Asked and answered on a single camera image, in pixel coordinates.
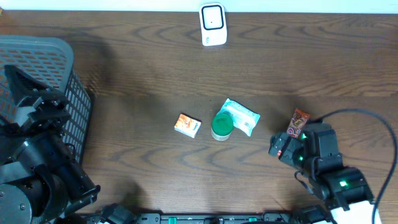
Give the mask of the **red chocolate bar wrapper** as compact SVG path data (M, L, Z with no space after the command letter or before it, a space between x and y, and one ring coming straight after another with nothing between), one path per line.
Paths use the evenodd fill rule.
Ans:
M298 138L309 119L310 114L296 108L287 128L287 134L293 138Z

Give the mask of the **green white wipes packet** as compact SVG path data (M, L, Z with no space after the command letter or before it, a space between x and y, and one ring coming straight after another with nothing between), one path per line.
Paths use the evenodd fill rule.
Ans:
M251 137L252 131L261 117L260 114L229 98L226 99L218 113L229 115L233 120L234 127L243 131L248 137Z

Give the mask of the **green lid jar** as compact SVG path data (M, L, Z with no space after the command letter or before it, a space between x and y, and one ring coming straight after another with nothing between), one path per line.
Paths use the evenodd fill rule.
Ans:
M211 135L217 141L227 140L233 132L234 124L230 115L217 114L211 123Z

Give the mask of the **orange small box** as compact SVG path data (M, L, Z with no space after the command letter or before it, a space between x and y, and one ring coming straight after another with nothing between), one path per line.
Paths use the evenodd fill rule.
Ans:
M191 138L195 138L200 126L201 121L191 118L185 114L180 114L174 125L174 130Z

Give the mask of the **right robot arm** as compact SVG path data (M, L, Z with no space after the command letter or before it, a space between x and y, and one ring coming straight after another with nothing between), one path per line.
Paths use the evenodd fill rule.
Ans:
M293 167L300 183L324 205L297 210L292 223L380 223L374 195L363 175L343 164L335 130L310 123L297 137L281 132L270 140L269 154Z

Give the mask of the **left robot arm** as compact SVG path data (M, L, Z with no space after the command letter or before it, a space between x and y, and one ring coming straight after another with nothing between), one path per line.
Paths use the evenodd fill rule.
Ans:
M101 187L62 141L65 94L15 65L4 73L18 114L1 118L1 223L55 223L94 203Z

